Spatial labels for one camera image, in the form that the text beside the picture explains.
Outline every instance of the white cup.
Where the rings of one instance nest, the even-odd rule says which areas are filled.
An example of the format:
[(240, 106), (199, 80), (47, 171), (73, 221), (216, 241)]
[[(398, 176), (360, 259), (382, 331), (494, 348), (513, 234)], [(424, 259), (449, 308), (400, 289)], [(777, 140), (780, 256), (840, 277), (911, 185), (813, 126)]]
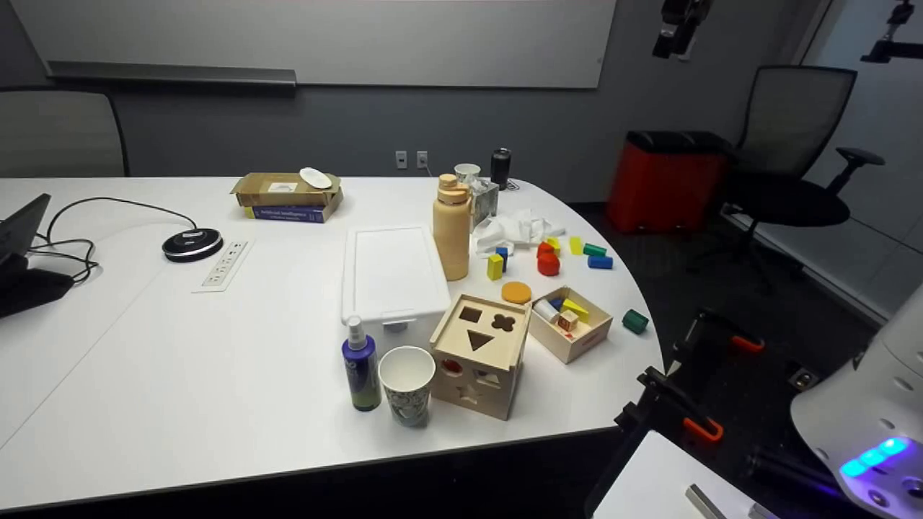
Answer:
[(429, 420), (429, 391), (437, 377), (437, 360), (422, 347), (395, 347), (377, 360), (377, 381), (395, 411), (408, 427), (424, 427)]

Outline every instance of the small bottle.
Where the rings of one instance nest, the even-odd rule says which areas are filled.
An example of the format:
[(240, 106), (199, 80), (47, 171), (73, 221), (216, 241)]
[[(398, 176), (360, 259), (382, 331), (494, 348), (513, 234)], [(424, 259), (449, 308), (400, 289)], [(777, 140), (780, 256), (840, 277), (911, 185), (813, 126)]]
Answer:
[(470, 254), (470, 194), (452, 172), (439, 176), (439, 194), (434, 202), (434, 240), (445, 279), (464, 279)]
[(507, 188), (512, 179), (512, 148), (496, 148), (490, 156), (490, 182), (499, 185), (503, 189)]
[(351, 407), (369, 411), (382, 403), (374, 341), (363, 331), (360, 316), (347, 319), (350, 338), (344, 342), (347, 377)]

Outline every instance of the green block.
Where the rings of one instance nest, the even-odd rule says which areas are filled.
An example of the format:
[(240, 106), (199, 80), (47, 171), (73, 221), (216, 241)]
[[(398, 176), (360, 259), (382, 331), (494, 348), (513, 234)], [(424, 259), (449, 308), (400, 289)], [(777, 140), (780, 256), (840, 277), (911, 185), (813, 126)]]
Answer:
[(623, 326), (627, 326), (631, 334), (644, 334), (644, 331), (646, 331), (646, 316), (638, 315), (636, 308), (630, 308), (627, 316), (623, 316)]
[(605, 247), (592, 246), (592, 241), (582, 241), (582, 254), (587, 254), (587, 256), (605, 256)]

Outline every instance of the wall outlet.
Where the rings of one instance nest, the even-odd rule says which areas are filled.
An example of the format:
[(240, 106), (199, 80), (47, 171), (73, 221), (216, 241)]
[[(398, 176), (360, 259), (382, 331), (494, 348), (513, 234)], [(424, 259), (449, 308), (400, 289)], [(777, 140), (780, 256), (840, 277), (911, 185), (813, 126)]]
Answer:
[(429, 166), (429, 153), (428, 149), (415, 149), (415, 166), (422, 166), (422, 171)]
[(408, 166), (408, 149), (395, 149), (395, 166)]

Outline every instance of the blue bottle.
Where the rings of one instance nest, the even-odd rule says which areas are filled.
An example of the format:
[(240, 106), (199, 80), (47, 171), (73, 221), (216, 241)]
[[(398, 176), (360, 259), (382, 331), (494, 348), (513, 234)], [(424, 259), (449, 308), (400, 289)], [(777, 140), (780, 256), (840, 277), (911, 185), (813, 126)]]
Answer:
[(363, 331), (360, 316), (347, 319), (350, 338), (344, 342), (347, 377), (351, 407), (369, 411), (382, 403), (374, 341)]

